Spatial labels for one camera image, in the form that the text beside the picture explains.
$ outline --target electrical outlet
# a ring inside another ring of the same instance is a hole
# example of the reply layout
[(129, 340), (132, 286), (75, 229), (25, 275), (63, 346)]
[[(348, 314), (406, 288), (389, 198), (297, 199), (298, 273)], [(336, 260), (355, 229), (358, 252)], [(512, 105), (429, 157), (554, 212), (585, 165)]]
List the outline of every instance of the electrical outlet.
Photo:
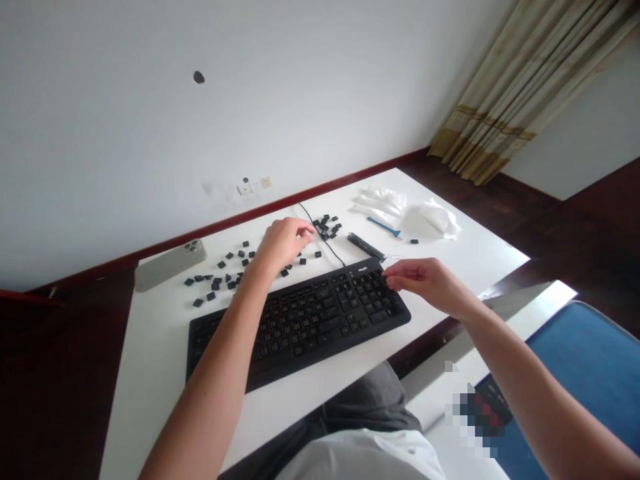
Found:
[(238, 192), (240, 192), (240, 195), (246, 195), (251, 193), (251, 187), (248, 183), (241, 183), (238, 185)]

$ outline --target beige curtain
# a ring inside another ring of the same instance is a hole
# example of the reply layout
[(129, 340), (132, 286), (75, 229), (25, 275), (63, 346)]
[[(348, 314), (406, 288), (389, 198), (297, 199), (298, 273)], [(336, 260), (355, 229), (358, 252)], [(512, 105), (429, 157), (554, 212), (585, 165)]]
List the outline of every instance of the beige curtain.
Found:
[(429, 154), (484, 185), (614, 51), (636, 41), (639, 7), (632, 0), (520, 0)]

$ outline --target blue tool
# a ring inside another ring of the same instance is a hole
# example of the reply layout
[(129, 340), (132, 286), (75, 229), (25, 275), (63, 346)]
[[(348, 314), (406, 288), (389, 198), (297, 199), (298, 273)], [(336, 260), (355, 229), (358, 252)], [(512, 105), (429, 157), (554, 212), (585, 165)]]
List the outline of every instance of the blue tool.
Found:
[(380, 225), (380, 226), (381, 226), (382, 228), (384, 228), (385, 230), (389, 230), (389, 231), (393, 234), (393, 236), (394, 236), (394, 237), (396, 237), (396, 238), (400, 238), (400, 230), (394, 230), (394, 229), (392, 229), (392, 228), (390, 228), (390, 227), (386, 226), (384, 223), (380, 223), (380, 222), (378, 222), (378, 220), (374, 220), (374, 219), (373, 219), (373, 218), (371, 218), (371, 217), (367, 217), (367, 220), (371, 220), (371, 221), (372, 221), (372, 222), (374, 222), (376, 225)]

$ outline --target keyboard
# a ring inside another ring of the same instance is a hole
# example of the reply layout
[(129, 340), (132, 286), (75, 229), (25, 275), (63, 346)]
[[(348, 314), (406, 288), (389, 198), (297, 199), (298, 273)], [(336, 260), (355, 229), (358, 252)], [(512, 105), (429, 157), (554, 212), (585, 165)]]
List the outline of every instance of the keyboard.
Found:
[[(226, 309), (189, 324), (187, 380)], [(411, 320), (375, 258), (268, 294), (253, 346), (247, 392)]]

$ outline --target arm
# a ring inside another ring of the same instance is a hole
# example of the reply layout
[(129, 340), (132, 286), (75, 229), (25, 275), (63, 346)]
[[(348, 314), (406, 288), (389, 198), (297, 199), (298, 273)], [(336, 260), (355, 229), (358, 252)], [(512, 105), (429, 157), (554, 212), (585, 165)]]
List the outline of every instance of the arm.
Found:
[(271, 282), (311, 242), (304, 220), (276, 220), (245, 270), (231, 305), (140, 474), (141, 479), (217, 478), (240, 417), (249, 360)]
[(550, 478), (640, 478), (640, 459), (438, 260), (402, 260), (384, 275), (390, 288), (414, 292), (462, 322)]

